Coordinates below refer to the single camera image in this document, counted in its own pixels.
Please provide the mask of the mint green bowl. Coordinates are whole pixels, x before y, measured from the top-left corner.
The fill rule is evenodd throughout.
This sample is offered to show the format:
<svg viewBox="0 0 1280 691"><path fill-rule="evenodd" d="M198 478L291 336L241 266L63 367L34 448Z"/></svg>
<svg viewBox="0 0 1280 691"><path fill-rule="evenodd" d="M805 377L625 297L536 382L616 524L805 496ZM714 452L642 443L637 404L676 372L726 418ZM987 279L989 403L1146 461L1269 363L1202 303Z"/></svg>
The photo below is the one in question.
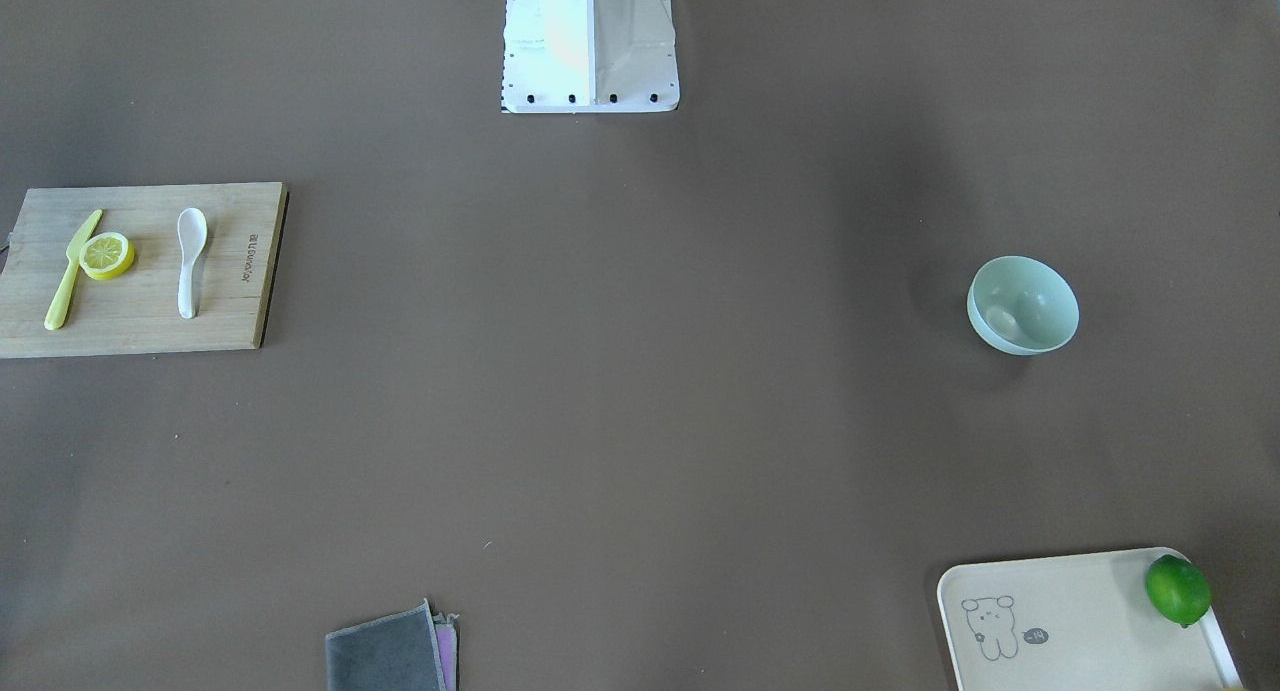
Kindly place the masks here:
<svg viewBox="0 0 1280 691"><path fill-rule="evenodd" d="M1024 255L1002 255L979 267L966 293L966 314L986 344L1018 357L1062 348L1080 322L1065 276Z"/></svg>

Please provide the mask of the white ceramic spoon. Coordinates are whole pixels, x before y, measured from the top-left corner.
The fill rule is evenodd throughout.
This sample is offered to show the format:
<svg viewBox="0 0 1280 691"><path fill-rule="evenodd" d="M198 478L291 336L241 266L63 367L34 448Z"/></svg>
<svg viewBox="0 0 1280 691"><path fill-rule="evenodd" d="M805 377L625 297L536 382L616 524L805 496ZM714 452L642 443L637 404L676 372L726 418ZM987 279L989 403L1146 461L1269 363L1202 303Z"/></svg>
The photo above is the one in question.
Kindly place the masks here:
<svg viewBox="0 0 1280 691"><path fill-rule="evenodd" d="M177 308L180 319L195 319L195 267L209 239L209 221L201 209L188 207L179 212L175 229L180 250Z"/></svg>

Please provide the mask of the grey folded cloth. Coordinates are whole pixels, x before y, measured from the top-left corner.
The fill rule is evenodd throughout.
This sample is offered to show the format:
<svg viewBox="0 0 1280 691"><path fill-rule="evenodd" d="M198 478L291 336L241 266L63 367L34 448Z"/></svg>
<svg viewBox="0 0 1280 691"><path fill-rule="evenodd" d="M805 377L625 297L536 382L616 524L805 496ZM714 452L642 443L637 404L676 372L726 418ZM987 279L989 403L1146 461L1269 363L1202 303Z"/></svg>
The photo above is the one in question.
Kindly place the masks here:
<svg viewBox="0 0 1280 691"><path fill-rule="evenodd" d="M457 690L457 614L430 601L325 636L329 690Z"/></svg>

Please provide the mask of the wooden cutting board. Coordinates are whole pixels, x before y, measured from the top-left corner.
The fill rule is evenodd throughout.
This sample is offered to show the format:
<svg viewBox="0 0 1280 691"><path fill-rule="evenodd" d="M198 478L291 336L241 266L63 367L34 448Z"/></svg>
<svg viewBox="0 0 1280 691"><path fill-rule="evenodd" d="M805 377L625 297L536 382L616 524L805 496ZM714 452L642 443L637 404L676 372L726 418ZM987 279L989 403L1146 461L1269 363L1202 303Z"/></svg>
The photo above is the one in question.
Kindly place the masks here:
<svg viewBox="0 0 1280 691"><path fill-rule="evenodd" d="M5 360L256 349L262 344L288 202L283 182L28 189L1 278ZM207 239L195 266L195 316L177 294L183 209L200 209ZM114 280L79 275L65 322L44 321L67 267L67 244L93 211L136 261Z"/></svg>

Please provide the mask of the cream tray with bear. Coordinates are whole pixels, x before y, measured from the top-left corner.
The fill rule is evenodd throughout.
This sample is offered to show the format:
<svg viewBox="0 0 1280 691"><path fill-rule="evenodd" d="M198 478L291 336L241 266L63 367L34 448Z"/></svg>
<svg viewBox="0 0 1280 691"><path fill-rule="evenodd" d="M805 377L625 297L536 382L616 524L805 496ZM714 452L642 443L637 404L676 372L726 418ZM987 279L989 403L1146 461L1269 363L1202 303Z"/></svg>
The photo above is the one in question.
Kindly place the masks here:
<svg viewBox="0 0 1280 691"><path fill-rule="evenodd" d="M1146 572L1167 548L955 566L937 585L960 690L1240 690L1212 612L1161 616Z"/></svg>

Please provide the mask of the yellow lemon slice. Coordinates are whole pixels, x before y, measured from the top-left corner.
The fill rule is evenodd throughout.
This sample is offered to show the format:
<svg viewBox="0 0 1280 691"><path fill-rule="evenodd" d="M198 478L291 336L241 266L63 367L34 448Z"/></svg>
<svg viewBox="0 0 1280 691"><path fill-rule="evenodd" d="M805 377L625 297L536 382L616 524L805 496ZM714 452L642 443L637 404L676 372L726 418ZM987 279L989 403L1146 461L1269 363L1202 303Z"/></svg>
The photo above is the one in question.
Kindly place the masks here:
<svg viewBox="0 0 1280 691"><path fill-rule="evenodd" d="M79 252L78 264L92 280L106 282L123 276L136 261L136 246L127 235L104 232L93 235Z"/></svg>

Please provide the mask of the yellow plastic knife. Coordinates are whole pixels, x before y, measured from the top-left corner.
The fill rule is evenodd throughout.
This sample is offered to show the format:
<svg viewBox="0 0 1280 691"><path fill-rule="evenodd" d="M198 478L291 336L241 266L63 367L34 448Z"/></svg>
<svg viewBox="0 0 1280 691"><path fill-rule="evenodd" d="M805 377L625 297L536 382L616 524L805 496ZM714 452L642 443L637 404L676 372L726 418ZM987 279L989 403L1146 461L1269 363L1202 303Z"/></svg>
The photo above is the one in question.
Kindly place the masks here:
<svg viewBox="0 0 1280 691"><path fill-rule="evenodd" d="M91 239L99 221L101 220L104 209L95 209L88 218L78 226L74 235L67 244L67 267L63 273L61 282L55 290L54 298L51 299L46 316L44 319L44 328L46 330L54 331L59 330L65 322L67 314L70 307L70 299L76 287L76 278L81 271L81 252L84 248L87 241Z"/></svg>

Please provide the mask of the green lime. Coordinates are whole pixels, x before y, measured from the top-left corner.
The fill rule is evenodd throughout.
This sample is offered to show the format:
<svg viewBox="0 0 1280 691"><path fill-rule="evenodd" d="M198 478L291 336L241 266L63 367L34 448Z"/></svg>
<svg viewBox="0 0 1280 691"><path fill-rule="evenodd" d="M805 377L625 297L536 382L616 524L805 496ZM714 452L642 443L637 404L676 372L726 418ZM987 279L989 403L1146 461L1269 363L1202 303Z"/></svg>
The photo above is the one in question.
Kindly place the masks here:
<svg viewBox="0 0 1280 691"><path fill-rule="evenodd" d="M1172 554L1149 564L1144 589L1153 609L1183 628L1198 623L1212 607L1212 590L1201 569Z"/></svg>

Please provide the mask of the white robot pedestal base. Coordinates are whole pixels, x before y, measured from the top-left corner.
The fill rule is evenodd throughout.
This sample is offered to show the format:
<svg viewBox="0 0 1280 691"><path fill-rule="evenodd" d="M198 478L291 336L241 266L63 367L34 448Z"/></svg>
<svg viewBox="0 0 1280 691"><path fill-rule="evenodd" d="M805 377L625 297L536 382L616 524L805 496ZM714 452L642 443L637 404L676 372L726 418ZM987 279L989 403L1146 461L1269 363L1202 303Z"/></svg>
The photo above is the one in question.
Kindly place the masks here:
<svg viewBox="0 0 1280 691"><path fill-rule="evenodd" d="M678 107L672 0L506 0L504 20L502 113Z"/></svg>

